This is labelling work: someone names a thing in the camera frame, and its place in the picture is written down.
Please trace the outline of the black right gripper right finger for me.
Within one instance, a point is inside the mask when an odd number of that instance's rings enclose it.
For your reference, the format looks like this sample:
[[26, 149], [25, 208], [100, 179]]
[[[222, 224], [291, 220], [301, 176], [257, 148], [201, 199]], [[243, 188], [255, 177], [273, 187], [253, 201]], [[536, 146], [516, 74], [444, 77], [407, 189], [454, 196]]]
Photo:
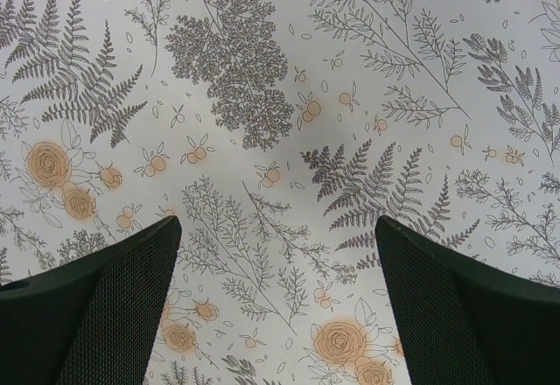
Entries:
[[383, 215], [382, 273], [413, 384], [557, 384], [559, 290]]

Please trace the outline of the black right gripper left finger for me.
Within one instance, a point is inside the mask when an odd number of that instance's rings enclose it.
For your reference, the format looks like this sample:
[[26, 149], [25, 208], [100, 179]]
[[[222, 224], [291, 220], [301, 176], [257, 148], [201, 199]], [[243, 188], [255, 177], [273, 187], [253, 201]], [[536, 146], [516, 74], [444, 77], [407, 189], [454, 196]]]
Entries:
[[1, 288], [3, 384], [141, 384], [182, 227], [129, 238]]

